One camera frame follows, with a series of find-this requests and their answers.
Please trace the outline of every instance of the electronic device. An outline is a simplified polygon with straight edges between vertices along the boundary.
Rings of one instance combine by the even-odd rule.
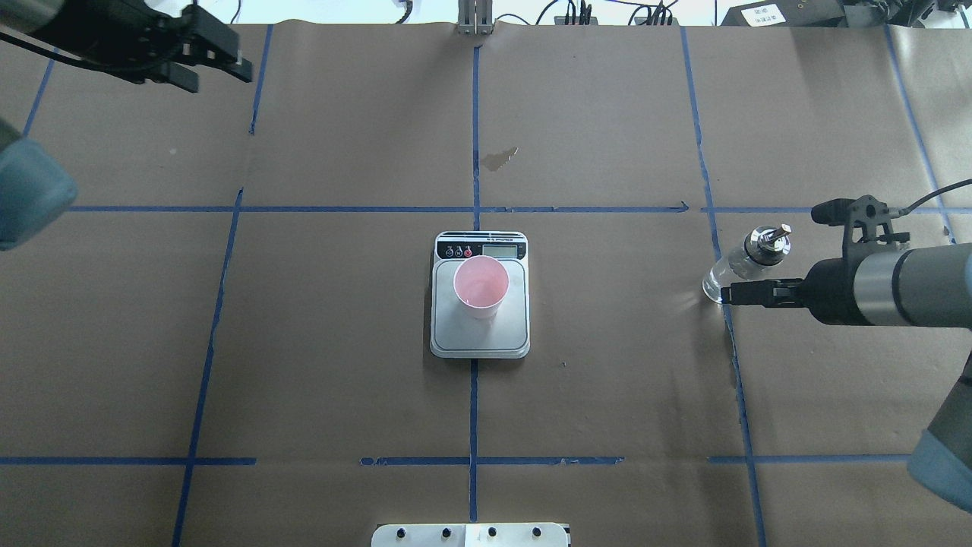
[[[463,310],[452,280],[464,260],[486,255],[509,274],[497,314],[476,319]],[[429,346],[445,358],[519,359],[530,351],[530,269],[526,236],[519,232],[443,232],[435,238]]]

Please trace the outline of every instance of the pink cup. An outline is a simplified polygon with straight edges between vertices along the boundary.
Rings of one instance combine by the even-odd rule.
[[[500,309],[509,290],[509,273],[502,262],[491,256],[474,256],[456,269],[452,286],[469,315],[486,319]]]

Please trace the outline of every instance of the bottle cap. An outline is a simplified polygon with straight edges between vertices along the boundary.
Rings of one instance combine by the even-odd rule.
[[[778,228],[760,226],[749,233],[743,248],[756,264],[775,266],[789,254],[789,235],[792,233],[793,229],[788,224],[782,224]]]

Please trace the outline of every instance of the blue tape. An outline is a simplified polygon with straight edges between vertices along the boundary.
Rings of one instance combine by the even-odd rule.
[[[468,213],[472,207],[247,205],[240,210],[245,213]]]
[[[192,421],[192,437],[189,442],[189,462],[183,476],[182,494],[179,496],[179,510],[176,514],[176,526],[172,532],[172,547],[179,547],[182,542],[183,524],[186,521],[186,507],[189,504],[189,492],[192,484],[192,468],[196,451],[199,447],[199,431],[202,429],[202,413],[206,406],[206,394],[209,390],[209,377],[213,370],[213,356],[216,354],[216,329],[220,325],[223,313],[223,296],[226,293],[226,271],[233,254],[233,244],[236,240],[236,226],[240,218],[240,203],[243,201],[243,189],[236,194],[233,205],[233,218],[229,223],[229,237],[226,240],[226,254],[223,257],[223,271],[220,274],[220,286],[216,293],[216,308],[213,311],[213,323],[209,328],[209,344],[206,348],[206,361],[202,367],[202,381],[199,383],[199,398],[195,404],[195,419]]]
[[[472,48],[472,229],[479,230],[479,48]]]
[[[186,465],[187,457],[8,456],[0,465]],[[256,465],[255,457],[198,457],[195,465]]]
[[[617,465],[623,456],[479,457],[479,465]]]
[[[34,127],[34,117],[37,116],[37,110],[41,107],[41,98],[44,96],[44,91],[48,88],[48,81],[51,79],[51,71],[54,70],[54,59],[48,61],[48,67],[44,70],[44,78],[41,78],[41,86],[37,88],[37,96],[34,97],[34,104],[30,107],[30,114],[27,115],[27,123],[23,125],[23,136],[30,134],[30,129]]]
[[[699,168],[702,169],[702,178],[705,181],[706,190],[706,212],[709,216],[709,228],[712,232],[712,250],[715,260],[722,258],[722,249],[719,247],[718,227],[715,224],[715,205],[712,199],[712,183],[709,178],[709,168],[706,166],[706,158],[702,148],[702,122],[699,117],[699,102],[695,92],[695,80],[692,76],[692,61],[688,51],[688,34],[685,27],[681,31],[681,49],[685,57],[685,77],[688,82],[688,95],[692,104],[692,120],[695,124],[695,143],[699,152]],[[759,485],[756,481],[756,464],[752,459],[752,439],[749,435],[749,418],[746,415],[746,395],[743,390],[743,375],[739,367],[739,353],[736,347],[736,333],[732,323],[732,313],[729,307],[723,307],[722,315],[725,319],[726,328],[729,330],[729,338],[732,341],[732,366],[736,374],[736,401],[739,407],[739,422],[743,431],[743,445],[746,451],[746,472],[749,478],[749,497],[752,501],[752,513],[756,523],[756,535],[760,547],[766,547],[766,528],[763,524],[763,508],[759,499]]]
[[[468,457],[363,457],[363,466],[469,465]]]
[[[732,343],[732,368],[736,374],[736,404],[739,407],[739,424],[743,431],[743,450],[746,454],[746,474],[749,478],[749,497],[756,522],[756,535],[760,547],[766,547],[766,527],[763,523],[763,504],[759,496],[759,482],[756,480],[756,460],[752,453],[752,436],[749,433],[749,416],[746,412],[746,392],[743,390],[743,371],[739,366],[739,350],[736,346],[736,329],[732,322],[732,312],[728,306],[722,307],[722,316],[729,330]]]
[[[709,179],[709,166],[706,165],[706,157],[702,153],[702,121],[699,118],[699,101],[695,94],[695,78],[692,76],[692,59],[688,54],[688,34],[685,27],[680,27],[681,31],[681,52],[685,57],[685,78],[688,82],[688,98],[692,104],[692,123],[695,127],[695,147],[699,154],[699,168],[702,169],[702,180],[705,182],[706,192],[706,213],[709,215],[709,226],[712,236],[712,249],[715,251],[715,260],[722,258],[722,249],[719,247],[719,235],[715,228],[715,212],[712,203],[712,184]]]
[[[704,212],[713,213],[795,213],[810,214],[811,207],[703,207]]]
[[[260,113],[260,96],[263,94],[263,80],[266,78],[266,61],[270,57],[270,40],[273,38],[273,25],[266,26],[263,39],[263,60],[260,62],[260,76],[257,78],[257,91],[253,95],[253,119],[250,120],[250,134],[257,134],[257,114]]]
[[[184,457],[0,457],[0,465],[186,465]]]
[[[197,457],[193,465],[256,465],[255,457]]]
[[[786,463],[904,463],[911,455],[908,454],[839,454],[839,455],[806,455],[806,456],[756,456],[759,464]],[[743,456],[712,456],[708,458],[712,465],[742,465],[746,463]]]
[[[918,148],[921,152],[921,162],[924,164],[924,170],[928,174],[931,189],[938,191],[938,178],[935,176],[935,170],[931,168],[931,159],[928,158],[928,150],[924,146],[924,139],[921,137],[921,131],[918,128],[918,121],[915,119],[915,111],[912,109],[911,99],[908,97],[908,91],[905,89],[905,81],[901,77],[901,66],[898,63],[898,53],[894,49],[894,40],[891,38],[891,27],[889,25],[885,25],[885,38],[887,40],[887,52],[891,57],[894,80],[898,84],[898,93],[901,94],[901,100],[904,101],[905,112],[908,114],[908,122],[911,124],[912,132],[915,134],[915,140],[918,142]],[[941,196],[936,196],[935,202],[938,203],[939,209],[945,207],[945,202],[942,201]],[[955,231],[952,229],[952,222],[949,221],[949,215],[941,210],[939,212],[942,215],[942,222],[945,223],[945,228],[949,230],[949,238],[952,244],[955,244]]]
[[[624,456],[477,456],[479,465],[617,465]],[[365,467],[382,466],[436,466],[470,465],[469,457],[363,457],[360,464]]]
[[[688,211],[688,203],[683,201],[677,207],[600,207],[600,206],[568,206],[555,205],[513,206],[513,207],[480,207],[487,213],[683,213]]]
[[[228,205],[74,205],[73,213],[229,213]]]
[[[479,520],[476,471],[479,465],[479,359],[469,362],[469,521]]]

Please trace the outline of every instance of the sticker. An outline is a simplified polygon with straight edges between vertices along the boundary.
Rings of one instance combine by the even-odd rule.
[[[742,14],[749,26],[768,26],[778,22],[786,22],[776,4],[742,10]]]

